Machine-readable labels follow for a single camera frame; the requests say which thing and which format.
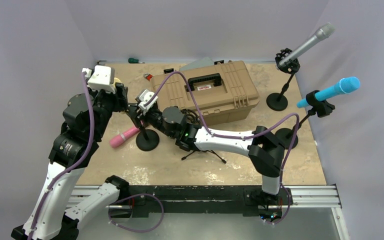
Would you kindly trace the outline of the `black clip stand for blue microphone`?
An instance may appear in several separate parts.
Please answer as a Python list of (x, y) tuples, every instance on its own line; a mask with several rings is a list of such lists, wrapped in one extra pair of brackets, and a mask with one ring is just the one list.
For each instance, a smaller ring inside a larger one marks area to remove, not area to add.
[(293, 149), (298, 145), (298, 130), (309, 117), (317, 115), (318, 118), (323, 118), (329, 116), (336, 109), (335, 105), (327, 100), (317, 100), (316, 93), (318, 92), (319, 90), (314, 90), (306, 95), (305, 100), (309, 100), (311, 109), (307, 111), (306, 116), (298, 125), (294, 125), (293, 128), (281, 128), (276, 131), (275, 136), (283, 143), (286, 149)]

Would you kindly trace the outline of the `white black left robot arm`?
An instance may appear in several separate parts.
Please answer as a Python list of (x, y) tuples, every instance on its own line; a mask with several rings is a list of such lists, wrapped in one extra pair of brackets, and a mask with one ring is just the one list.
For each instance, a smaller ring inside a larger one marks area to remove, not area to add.
[(99, 148), (112, 114), (127, 108), (127, 92), (122, 83), (116, 83), (115, 93), (88, 90), (69, 100), (38, 201), (26, 223), (12, 230), (13, 239), (75, 240), (105, 206), (128, 201), (129, 183), (112, 175), (94, 193), (68, 208), (74, 187)]

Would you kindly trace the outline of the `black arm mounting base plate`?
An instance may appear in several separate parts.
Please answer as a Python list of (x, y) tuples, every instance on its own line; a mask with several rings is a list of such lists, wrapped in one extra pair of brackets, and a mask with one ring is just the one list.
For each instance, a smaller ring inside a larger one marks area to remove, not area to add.
[(278, 196), (262, 191), (260, 185), (132, 185), (123, 197), (131, 200), (107, 206), (116, 218), (147, 218), (150, 214), (240, 214), (277, 220), (293, 204), (290, 189)]

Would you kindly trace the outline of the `blue microphone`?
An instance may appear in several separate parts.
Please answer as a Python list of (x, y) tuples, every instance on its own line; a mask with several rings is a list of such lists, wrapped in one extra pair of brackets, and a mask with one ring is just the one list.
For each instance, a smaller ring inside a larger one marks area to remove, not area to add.
[(310, 105), (311, 98), (315, 98), (317, 101), (322, 102), (338, 95), (350, 94), (358, 90), (360, 86), (360, 80), (355, 76), (342, 78), (336, 84), (330, 87), (327, 87), (320, 91), (315, 90), (313, 92), (310, 92), (305, 98), (303, 98), (296, 104), (296, 107), (308, 107)]

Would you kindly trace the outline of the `red small tool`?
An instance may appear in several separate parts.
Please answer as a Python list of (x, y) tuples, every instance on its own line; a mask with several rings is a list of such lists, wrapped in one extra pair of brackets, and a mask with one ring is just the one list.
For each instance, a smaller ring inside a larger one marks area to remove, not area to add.
[(150, 73), (144, 73), (144, 74), (143, 74), (143, 77), (144, 77), (146, 80), (150, 81), (150, 80), (153, 78), (153, 75), (150, 74)]

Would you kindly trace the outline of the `silver microphone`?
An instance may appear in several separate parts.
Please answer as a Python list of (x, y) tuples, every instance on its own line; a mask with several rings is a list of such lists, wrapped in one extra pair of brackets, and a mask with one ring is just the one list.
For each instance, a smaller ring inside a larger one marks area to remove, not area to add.
[(296, 60), (302, 54), (307, 52), (310, 48), (314, 47), (317, 43), (329, 38), (334, 32), (335, 27), (330, 22), (320, 26), (313, 35), (311, 35), (295, 50), (293, 50), (284, 59), (282, 59), (279, 63), (278, 68), (280, 69), (280, 67), (286, 67), (287, 63)]

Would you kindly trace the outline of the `cream yellow microphone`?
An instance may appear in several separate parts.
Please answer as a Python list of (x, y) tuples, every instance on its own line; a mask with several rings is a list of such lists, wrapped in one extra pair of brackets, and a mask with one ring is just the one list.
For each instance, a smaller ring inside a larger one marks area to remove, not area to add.
[(121, 80), (117, 77), (114, 78), (114, 84), (121, 83)]

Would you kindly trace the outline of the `black tripod shock mount stand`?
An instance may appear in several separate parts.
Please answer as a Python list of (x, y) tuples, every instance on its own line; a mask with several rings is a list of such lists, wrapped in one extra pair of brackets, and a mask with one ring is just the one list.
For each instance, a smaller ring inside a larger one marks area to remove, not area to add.
[[(201, 124), (201, 119), (200, 119), (199, 115), (198, 115), (196, 112), (194, 112), (193, 110), (190, 110), (190, 109), (182, 109), (180, 112), (186, 115), (187, 121), (188, 121), (189, 123), (191, 123), (191, 124), (198, 124), (198, 125)], [(182, 161), (186, 160), (189, 156), (191, 156), (191, 155), (194, 154), (194, 153), (196, 153), (195, 150), (193, 150), (191, 153), (189, 153), (189, 154), (183, 156), (183, 157), (181, 158), (181, 160), (182, 160)], [(214, 150), (204, 150), (204, 151), (200, 151), (199, 153), (202, 154), (202, 155), (213, 154), (213, 155), (215, 155), (219, 160), (221, 160), (221, 162), (222, 162), (223, 164), (226, 164), (226, 163), (227, 163), (227, 161), (226, 161), (223, 157), (221, 157), (220, 155), (218, 155)]]

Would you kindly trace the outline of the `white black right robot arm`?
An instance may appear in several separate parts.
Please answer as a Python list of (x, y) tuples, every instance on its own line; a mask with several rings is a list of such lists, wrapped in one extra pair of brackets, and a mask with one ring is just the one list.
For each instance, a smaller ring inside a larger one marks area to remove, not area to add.
[(272, 204), (280, 198), (281, 168), (286, 147), (267, 128), (257, 126), (254, 131), (242, 132), (206, 129), (203, 125), (190, 123), (176, 106), (164, 111), (153, 106), (145, 112), (139, 104), (129, 104), (126, 112), (140, 129), (136, 139), (141, 150), (153, 150), (159, 144), (156, 131), (160, 131), (187, 152), (219, 151), (248, 157), (262, 176), (262, 200)]

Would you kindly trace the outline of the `black stand for cream microphone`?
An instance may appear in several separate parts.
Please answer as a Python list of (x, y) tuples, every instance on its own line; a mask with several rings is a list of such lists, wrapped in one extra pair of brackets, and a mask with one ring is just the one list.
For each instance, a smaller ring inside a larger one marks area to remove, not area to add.
[(135, 143), (137, 147), (144, 151), (149, 152), (154, 150), (160, 143), (159, 135), (156, 131), (147, 129), (146, 127), (137, 127), (139, 129), (139, 133), (136, 136)]

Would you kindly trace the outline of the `pink microphone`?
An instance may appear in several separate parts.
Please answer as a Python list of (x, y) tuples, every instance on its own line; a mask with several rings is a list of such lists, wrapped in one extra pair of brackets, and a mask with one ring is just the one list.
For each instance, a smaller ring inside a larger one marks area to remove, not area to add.
[(130, 138), (132, 138), (133, 136), (135, 136), (136, 134), (138, 134), (140, 132), (140, 129), (133, 126), (131, 128), (129, 128), (128, 130), (124, 131), (124, 132), (121, 132), (121, 133), (118, 133), (117, 135), (115, 135), (110, 141), (109, 141), (109, 145), (116, 149), (120, 146), (122, 146), (127, 140), (129, 140)]

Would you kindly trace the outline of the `grey flat sheet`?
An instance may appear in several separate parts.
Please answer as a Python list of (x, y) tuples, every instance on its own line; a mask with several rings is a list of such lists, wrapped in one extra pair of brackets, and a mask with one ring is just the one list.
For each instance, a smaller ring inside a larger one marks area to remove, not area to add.
[(193, 62), (190, 62), (182, 67), (179, 68), (179, 71), (186, 71), (191, 69), (197, 69), (197, 68), (203, 68), (212, 66), (214, 64), (214, 61), (210, 57), (203, 57), (201, 59), (195, 60)]

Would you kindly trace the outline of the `tan plastic tool case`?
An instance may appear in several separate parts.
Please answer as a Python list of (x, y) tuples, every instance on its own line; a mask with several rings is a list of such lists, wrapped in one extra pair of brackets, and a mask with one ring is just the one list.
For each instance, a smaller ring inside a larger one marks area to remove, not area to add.
[(208, 126), (246, 119), (260, 102), (260, 95), (242, 60), (218, 63), (182, 71), (182, 76), (168, 72), (150, 79), (158, 93), (160, 110), (200, 109)]

